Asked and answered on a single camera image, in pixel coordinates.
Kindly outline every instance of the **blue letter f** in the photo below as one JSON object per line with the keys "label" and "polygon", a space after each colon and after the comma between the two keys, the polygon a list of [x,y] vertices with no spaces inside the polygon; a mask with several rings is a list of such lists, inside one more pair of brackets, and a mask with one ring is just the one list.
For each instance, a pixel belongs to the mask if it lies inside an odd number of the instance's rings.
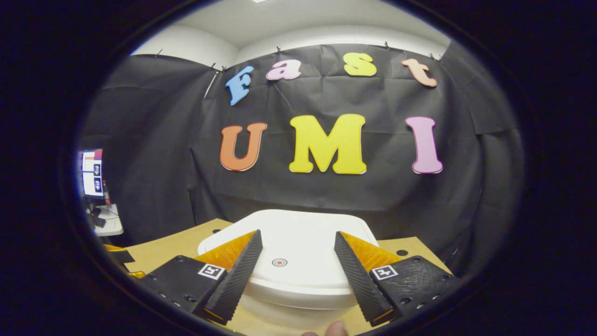
{"label": "blue letter f", "polygon": [[243,99],[249,93],[249,89],[244,88],[243,85],[251,84],[251,77],[248,75],[251,71],[253,71],[253,67],[249,65],[226,83],[232,95],[231,106],[238,103],[239,100]]}

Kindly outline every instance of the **target sticker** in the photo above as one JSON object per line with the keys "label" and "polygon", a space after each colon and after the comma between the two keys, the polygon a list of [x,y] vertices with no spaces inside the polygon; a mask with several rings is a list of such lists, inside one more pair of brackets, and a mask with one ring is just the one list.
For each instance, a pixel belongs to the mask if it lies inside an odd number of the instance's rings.
{"label": "target sticker", "polygon": [[375,274],[377,280],[383,280],[398,275],[398,272],[396,272],[396,270],[391,265],[377,267],[372,269],[371,271],[373,272],[373,274]]}
{"label": "target sticker", "polygon": [[275,267],[284,267],[287,264],[288,264],[288,261],[286,261],[286,259],[282,259],[282,258],[274,259],[272,261],[272,265],[274,265]]}
{"label": "target sticker", "polygon": [[205,276],[217,280],[224,273],[226,269],[215,265],[205,264],[197,273],[200,276]]}

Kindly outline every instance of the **white container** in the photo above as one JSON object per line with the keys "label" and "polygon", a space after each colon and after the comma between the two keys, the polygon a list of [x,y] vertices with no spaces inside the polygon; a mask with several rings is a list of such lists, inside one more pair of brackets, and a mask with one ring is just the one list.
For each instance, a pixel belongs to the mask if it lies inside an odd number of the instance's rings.
{"label": "white container", "polygon": [[365,221],[349,215],[262,210],[205,239],[198,253],[257,229],[263,250],[240,302],[243,308],[270,323],[315,327],[357,304],[334,242],[336,231],[344,231],[379,246]]}

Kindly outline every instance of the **white wall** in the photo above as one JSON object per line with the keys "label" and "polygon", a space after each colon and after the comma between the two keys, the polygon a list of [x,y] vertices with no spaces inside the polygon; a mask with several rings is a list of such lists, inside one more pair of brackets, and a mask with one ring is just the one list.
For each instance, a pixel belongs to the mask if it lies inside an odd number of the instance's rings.
{"label": "white wall", "polygon": [[233,44],[210,33],[185,26],[170,26],[141,45],[131,55],[157,54],[175,56],[216,68],[227,68],[240,62],[282,50],[319,44],[371,44],[384,45],[387,41],[392,48],[404,49],[435,57],[443,54],[450,43],[448,38],[442,43],[396,30],[369,26],[320,26],[295,30],[273,37],[239,50]]}
{"label": "white wall", "polygon": [[216,67],[235,64],[234,58],[238,53],[231,43],[204,31],[185,27],[169,26],[160,33],[147,40],[131,55],[157,54],[175,56],[197,63],[211,66],[216,62]]}
{"label": "white wall", "polygon": [[416,35],[385,28],[368,26],[321,26],[283,33],[248,45],[239,50],[234,64],[274,53],[277,51],[276,46],[282,50],[306,47],[308,45],[342,43],[383,46],[385,41],[392,48],[413,51],[423,55],[432,53],[435,57],[438,54],[443,54],[450,43],[447,37],[442,40],[442,44],[438,44]]}

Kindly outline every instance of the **black cloth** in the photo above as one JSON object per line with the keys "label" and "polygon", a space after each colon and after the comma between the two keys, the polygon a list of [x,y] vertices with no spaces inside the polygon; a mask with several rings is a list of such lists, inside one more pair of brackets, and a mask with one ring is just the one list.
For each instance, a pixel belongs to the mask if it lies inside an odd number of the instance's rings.
{"label": "black cloth", "polygon": [[[369,54],[377,73],[346,73],[343,55],[351,52]],[[409,58],[429,67],[435,88],[401,64]],[[285,59],[301,61],[301,76],[268,81],[272,65]],[[248,65],[254,67],[250,92],[230,106],[225,84]],[[366,119],[367,172],[340,175],[331,165],[326,172],[290,172],[296,141],[290,119],[314,115],[329,133],[342,114]],[[523,184],[515,112],[490,71],[456,43],[441,60],[371,45],[317,45],[265,55],[225,73],[173,57],[132,56],[107,82],[90,116],[84,139],[104,146],[110,193],[135,243],[263,209],[345,213],[365,220],[377,239],[417,236],[459,274],[477,270],[500,246]],[[413,116],[436,122],[441,173],[412,170],[416,148],[404,120]],[[259,159],[244,172],[225,169],[221,130],[243,127],[235,148],[243,157],[251,123],[267,124]]]}

